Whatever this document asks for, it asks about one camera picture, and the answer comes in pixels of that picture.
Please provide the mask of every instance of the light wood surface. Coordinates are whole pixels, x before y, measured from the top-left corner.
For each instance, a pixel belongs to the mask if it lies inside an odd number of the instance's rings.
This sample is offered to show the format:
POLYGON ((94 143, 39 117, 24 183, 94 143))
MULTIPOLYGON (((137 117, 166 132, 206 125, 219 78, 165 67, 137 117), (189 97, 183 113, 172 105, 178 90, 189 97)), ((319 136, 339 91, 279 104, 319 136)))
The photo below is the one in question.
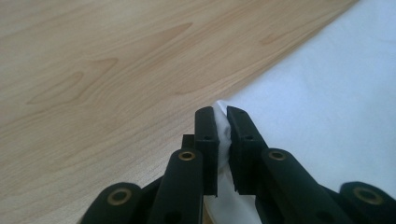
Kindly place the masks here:
POLYGON ((76 223, 163 174, 193 113, 354 0, 1 1, 0 223, 76 223))

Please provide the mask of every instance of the wooden table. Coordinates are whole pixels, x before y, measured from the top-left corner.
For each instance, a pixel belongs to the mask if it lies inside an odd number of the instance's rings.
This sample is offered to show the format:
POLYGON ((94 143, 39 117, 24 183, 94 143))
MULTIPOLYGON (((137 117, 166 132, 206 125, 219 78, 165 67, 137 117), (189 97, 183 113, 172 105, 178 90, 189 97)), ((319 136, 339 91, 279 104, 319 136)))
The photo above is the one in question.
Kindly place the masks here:
POLYGON ((1 1, 0 223, 76 223, 163 174, 193 113, 354 0, 1 1))

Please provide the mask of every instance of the screw hole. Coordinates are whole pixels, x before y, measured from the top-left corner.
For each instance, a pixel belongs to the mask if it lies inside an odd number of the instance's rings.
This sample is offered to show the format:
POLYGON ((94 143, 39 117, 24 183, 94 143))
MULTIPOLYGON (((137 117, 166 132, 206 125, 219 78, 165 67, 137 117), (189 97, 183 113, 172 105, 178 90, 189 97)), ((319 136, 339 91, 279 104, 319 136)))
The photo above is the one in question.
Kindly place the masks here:
POLYGON ((286 159, 286 155, 283 154, 282 152, 278 152, 278 151, 271 151, 268 156, 276 161, 283 161, 286 159))
POLYGON ((181 214, 178 211, 169 212, 165 215, 163 221, 168 224, 176 224, 181 220, 181 214))
POLYGON ((317 218, 324 223, 334 223, 334 217, 332 214, 325 211, 318 211, 317 218))
POLYGON ((371 189, 356 187, 353 189, 353 193, 357 198, 366 203, 380 205, 384 202, 382 197, 371 189))
POLYGON ((184 151, 178 154, 178 158, 183 161, 192 161, 195 159, 195 154, 190 151, 184 151))
POLYGON ((131 196, 132 196, 132 192, 129 189, 126 188, 115 189, 107 196, 107 202, 114 206, 122 205, 128 202, 131 196))

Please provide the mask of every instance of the wooden surface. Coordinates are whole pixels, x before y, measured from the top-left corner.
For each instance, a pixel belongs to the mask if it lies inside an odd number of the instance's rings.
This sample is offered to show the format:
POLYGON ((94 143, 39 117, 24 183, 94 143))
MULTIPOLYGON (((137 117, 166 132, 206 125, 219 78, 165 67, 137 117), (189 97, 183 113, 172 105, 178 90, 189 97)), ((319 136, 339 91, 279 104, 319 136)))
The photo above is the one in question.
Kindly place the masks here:
POLYGON ((353 0, 1 1, 0 223, 76 223, 163 174, 193 113, 353 0))

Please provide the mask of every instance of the cloth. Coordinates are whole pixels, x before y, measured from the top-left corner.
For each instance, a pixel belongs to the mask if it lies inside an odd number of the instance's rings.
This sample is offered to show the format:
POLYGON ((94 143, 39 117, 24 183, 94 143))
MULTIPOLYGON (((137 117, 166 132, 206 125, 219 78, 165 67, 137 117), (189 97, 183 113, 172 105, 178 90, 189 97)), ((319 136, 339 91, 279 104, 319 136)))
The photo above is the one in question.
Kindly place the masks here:
POLYGON ((396 198, 396 1, 362 0, 230 99, 214 104, 220 139, 215 223, 261 223, 233 191, 226 106, 246 110, 269 147, 286 149, 319 184, 361 181, 396 198))

